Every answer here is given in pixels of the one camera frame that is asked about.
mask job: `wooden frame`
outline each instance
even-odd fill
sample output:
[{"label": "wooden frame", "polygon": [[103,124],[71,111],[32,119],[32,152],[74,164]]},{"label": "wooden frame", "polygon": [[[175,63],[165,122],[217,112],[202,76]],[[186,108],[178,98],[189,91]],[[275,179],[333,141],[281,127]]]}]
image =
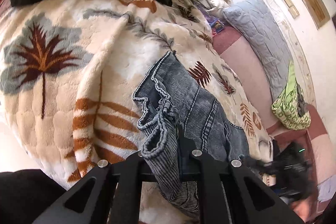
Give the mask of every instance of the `wooden frame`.
[{"label": "wooden frame", "polygon": [[330,15],[322,0],[302,0],[306,5],[317,29],[330,20]]}]

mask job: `person's hand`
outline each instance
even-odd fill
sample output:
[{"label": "person's hand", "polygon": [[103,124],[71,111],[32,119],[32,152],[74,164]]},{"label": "person's hand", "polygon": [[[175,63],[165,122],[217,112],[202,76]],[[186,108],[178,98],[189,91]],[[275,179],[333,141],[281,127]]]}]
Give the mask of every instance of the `person's hand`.
[{"label": "person's hand", "polygon": [[304,221],[308,221],[310,205],[307,199],[298,200],[291,204],[291,209]]}]

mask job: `fleece blanket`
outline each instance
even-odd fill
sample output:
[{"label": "fleece blanket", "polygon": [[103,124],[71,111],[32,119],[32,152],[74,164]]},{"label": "fleece blanket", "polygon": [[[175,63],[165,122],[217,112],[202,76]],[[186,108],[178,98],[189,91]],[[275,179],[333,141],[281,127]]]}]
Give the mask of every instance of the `fleece blanket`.
[{"label": "fleece blanket", "polygon": [[[250,155],[272,160],[272,142],[237,75],[212,47],[211,28],[190,0],[44,0],[1,7],[0,102],[18,142],[41,169],[70,188],[99,159],[141,150],[142,113],[132,94],[167,51],[246,133]],[[184,223],[144,183],[140,220]]]}]

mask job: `beige blanket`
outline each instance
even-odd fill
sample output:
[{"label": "beige blanket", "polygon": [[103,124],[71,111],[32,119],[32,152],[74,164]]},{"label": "beige blanket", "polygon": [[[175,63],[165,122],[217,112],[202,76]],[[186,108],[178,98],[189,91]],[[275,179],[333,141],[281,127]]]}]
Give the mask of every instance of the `beige blanket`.
[{"label": "beige blanket", "polygon": [[[272,159],[270,139],[236,74],[212,48],[211,29],[190,0],[44,0],[0,15],[0,102],[29,156],[70,188],[99,159],[142,148],[132,93],[166,51],[243,127],[250,154]],[[188,218],[145,183],[140,220]]]}]

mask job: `gray pillow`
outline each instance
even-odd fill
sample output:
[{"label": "gray pillow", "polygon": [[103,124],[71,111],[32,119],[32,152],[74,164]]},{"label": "gray pillow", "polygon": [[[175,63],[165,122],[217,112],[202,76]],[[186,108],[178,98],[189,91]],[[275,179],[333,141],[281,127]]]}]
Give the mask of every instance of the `gray pillow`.
[{"label": "gray pillow", "polygon": [[248,40],[258,56],[275,101],[288,80],[292,55],[263,0],[246,0],[223,10],[225,19]]}]

